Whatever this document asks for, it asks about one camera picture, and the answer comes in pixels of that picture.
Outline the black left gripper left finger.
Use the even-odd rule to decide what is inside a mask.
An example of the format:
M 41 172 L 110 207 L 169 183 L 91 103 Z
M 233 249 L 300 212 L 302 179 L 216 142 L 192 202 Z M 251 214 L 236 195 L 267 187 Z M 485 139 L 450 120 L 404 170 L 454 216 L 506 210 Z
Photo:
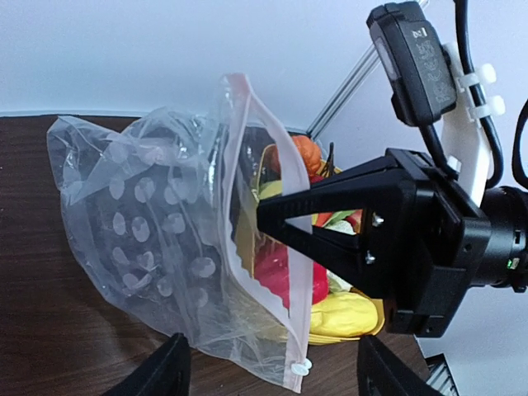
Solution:
M 191 384 L 191 348 L 182 333 L 166 340 L 107 396 L 187 396 Z

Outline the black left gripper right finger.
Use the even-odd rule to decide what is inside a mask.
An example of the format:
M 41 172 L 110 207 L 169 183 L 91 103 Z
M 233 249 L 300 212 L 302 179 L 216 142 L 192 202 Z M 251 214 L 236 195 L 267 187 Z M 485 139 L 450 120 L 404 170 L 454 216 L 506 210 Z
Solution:
M 371 335 L 359 341 L 356 377 L 360 396 L 441 396 Z

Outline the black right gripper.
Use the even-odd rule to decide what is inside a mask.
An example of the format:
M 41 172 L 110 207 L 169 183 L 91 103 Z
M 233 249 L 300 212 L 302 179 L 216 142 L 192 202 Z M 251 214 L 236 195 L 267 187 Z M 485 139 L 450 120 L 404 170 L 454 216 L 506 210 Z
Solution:
M 405 226 L 389 234 L 373 227 L 376 217 L 393 223 L 396 163 L 415 198 Z M 316 213 L 358 209 L 367 217 L 359 234 L 302 224 Z M 262 200 L 257 226 L 369 297 L 384 297 L 391 333 L 441 337 L 471 288 L 527 291 L 527 192 L 487 189 L 476 205 L 424 153 L 389 148 L 306 191 Z

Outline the yellow toy bell pepper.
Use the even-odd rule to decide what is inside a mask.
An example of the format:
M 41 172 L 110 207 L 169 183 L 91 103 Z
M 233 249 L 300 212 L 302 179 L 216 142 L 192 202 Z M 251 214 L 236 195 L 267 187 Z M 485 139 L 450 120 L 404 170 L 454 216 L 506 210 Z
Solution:
M 310 333 L 324 337 L 359 337 L 372 332 L 379 315 L 375 303 L 363 295 L 336 292 L 311 308 Z

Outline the red toy bell pepper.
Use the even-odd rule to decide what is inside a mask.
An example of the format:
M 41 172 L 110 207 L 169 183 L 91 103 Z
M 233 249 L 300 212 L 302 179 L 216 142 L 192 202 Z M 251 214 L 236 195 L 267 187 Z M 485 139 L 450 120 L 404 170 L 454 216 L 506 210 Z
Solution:
M 286 309 L 290 307 L 290 273 L 287 247 L 278 245 L 269 252 L 260 251 L 253 267 L 254 278 L 282 299 Z M 312 304 L 323 301 L 329 293 L 326 269 L 313 262 Z

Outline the clear zip top bag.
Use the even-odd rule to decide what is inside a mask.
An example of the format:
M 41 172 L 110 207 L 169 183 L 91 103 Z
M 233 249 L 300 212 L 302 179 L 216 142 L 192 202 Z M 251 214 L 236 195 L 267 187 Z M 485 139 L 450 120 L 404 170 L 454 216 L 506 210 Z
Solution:
M 62 115 L 47 147 L 65 232 L 102 297 L 154 330 L 294 392 L 307 357 L 313 264 L 287 248 L 290 307 L 242 268 L 238 217 L 257 227 L 253 179 L 274 144 L 282 192 L 309 179 L 247 76 L 224 76 L 206 117 L 163 107 L 116 132 Z

